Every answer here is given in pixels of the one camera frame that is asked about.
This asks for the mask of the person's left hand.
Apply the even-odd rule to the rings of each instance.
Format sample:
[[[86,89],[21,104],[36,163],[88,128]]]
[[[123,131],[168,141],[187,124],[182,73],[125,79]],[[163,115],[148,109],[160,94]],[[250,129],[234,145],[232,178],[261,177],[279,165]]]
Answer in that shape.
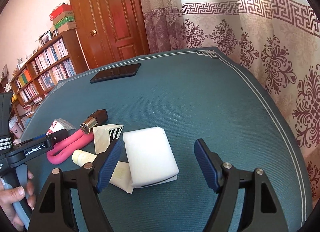
[[[7,218],[10,220],[12,225],[18,231],[24,231],[24,224],[16,214],[16,211],[12,204],[24,199],[25,193],[27,193],[29,195],[27,199],[28,205],[32,210],[34,209],[36,205],[36,195],[34,194],[34,185],[31,182],[33,177],[34,175],[28,170],[28,183],[26,185],[26,189],[24,189],[22,186],[18,186],[13,189],[5,190],[1,182],[1,208],[3,209],[4,213],[6,214]]]

